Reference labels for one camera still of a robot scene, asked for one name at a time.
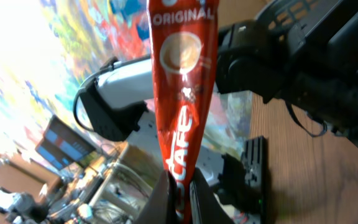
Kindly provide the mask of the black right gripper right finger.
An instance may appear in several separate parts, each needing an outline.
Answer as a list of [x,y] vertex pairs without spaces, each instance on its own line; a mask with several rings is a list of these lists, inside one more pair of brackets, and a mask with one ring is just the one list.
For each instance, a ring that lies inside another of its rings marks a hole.
[[233,224],[222,209],[199,168],[190,182],[192,224]]

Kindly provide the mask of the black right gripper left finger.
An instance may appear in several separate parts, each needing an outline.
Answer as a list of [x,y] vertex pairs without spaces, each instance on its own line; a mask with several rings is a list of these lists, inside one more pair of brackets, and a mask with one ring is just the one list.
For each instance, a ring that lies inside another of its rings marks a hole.
[[164,170],[134,224],[174,224],[176,183],[171,173]]

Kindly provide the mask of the red candy bar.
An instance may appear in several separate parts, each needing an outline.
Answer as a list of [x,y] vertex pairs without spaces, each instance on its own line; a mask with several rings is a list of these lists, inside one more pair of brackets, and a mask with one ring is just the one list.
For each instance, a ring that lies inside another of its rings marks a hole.
[[190,182],[216,79],[218,7],[218,0],[147,2],[157,136],[179,223],[191,221]]

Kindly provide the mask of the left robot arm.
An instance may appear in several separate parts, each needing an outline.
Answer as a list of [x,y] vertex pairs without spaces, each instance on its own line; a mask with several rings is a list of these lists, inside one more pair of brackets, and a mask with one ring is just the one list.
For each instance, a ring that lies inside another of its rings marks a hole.
[[[272,1],[251,21],[219,30],[217,91],[252,91],[299,107],[358,147],[358,1]],[[149,56],[110,59],[83,82],[91,132],[125,141],[142,131],[153,95]]]

